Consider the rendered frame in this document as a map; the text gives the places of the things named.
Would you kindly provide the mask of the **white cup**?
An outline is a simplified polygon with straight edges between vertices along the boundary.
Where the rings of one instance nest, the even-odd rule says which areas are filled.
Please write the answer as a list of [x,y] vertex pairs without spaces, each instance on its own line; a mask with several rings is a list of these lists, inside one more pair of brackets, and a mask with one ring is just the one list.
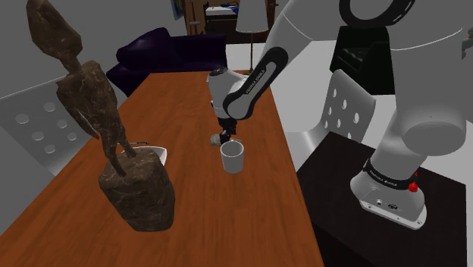
[[221,145],[221,159],[224,170],[229,174],[237,174],[243,169],[244,146],[242,143],[230,140]]

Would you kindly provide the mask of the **white bowl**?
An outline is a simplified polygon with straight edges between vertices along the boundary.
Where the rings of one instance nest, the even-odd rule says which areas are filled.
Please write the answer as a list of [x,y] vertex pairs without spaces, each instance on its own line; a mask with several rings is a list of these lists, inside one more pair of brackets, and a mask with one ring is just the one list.
[[129,158],[125,151],[117,155],[121,164],[125,164],[125,168],[131,168],[132,165],[141,166],[153,164],[157,160],[161,165],[165,165],[168,151],[160,146],[134,146],[136,156]]

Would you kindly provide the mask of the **brown wooden table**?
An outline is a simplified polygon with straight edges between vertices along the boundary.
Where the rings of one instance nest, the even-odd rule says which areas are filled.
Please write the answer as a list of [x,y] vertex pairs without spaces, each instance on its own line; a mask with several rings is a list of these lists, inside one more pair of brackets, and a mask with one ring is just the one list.
[[132,142],[168,151],[172,227],[133,230],[99,187],[90,140],[0,236],[0,267],[324,267],[270,92],[237,126],[244,166],[228,174],[206,73],[151,74],[120,107]]

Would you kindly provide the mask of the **dark purple sofa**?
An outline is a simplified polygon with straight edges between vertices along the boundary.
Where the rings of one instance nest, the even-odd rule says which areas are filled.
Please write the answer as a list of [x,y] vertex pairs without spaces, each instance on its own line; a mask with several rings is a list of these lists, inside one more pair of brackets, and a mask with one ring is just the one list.
[[213,71],[227,66],[224,34],[171,36],[159,27],[116,52],[118,64],[107,78],[130,96],[151,73]]

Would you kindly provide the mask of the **white shade floor lamp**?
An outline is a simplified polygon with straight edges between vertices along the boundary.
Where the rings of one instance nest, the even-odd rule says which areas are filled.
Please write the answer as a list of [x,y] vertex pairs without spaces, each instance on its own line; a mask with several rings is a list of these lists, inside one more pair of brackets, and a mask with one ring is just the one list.
[[250,35],[250,69],[248,74],[253,71],[253,34],[263,33],[267,30],[268,19],[265,0],[240,0],[236,31]]

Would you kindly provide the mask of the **brown stone figure statue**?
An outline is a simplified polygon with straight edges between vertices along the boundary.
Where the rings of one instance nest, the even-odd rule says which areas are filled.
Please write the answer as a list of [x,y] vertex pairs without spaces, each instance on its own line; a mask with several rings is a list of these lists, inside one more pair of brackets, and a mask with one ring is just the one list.
[[173,185],[158,154],[130,145],[101,65],[78,61],[81,36],[49,0],[27,0],[26,10],[33,43],[68,72],[58,81],[58,99],[87,134],[102,142],[108,159],[99,176],[102,192],[133,230],[169,229],[174,222]]

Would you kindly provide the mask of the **white chair with round holes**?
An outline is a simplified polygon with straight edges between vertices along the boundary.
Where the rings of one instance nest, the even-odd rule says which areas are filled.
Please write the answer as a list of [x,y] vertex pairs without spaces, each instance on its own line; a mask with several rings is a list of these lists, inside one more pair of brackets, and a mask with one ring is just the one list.
[[53,175],[91,139],[58,99],[61,79],[0,98],[0,126]]
[[310,130],[285,133],[294,168],[300,169],[329,132],[362,142],[375,106],[376,99],[348,74],[334,71],[320,121]]

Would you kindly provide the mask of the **dark robot stand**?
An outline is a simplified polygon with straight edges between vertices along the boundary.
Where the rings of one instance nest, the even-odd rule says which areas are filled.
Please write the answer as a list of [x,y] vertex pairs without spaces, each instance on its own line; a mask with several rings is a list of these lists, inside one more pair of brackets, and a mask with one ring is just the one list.
[[364,210],[350,190],[373,151],[329,133],[297,172],[325,267],[468,267],[465,185],[419,168],[427,220],[405,228]]

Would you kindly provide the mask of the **brown wooden door frame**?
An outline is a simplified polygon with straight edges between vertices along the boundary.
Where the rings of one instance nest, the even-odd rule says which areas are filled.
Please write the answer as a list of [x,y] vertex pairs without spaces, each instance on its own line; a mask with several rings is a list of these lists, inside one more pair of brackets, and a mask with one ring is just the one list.
[[221,24],[214,21],[222,23],[237,21],[237,15],[232,11],[225,11],[222,15],[213,11],[206,12],[207,5],[210,8],[221,8],[222,5],[237,6],[240,0],[182,0],[182,3],[187,33],[193,35],[216,32],[217,26]]

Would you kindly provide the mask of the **blue wall picture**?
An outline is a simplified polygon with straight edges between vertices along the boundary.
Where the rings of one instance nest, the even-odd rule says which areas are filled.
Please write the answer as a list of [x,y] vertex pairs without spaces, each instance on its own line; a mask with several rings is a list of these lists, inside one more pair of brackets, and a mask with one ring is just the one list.
[[178,20],[185,15],[185,3],[184,0],[170,0],[171,7],[174,15],[174,19]]

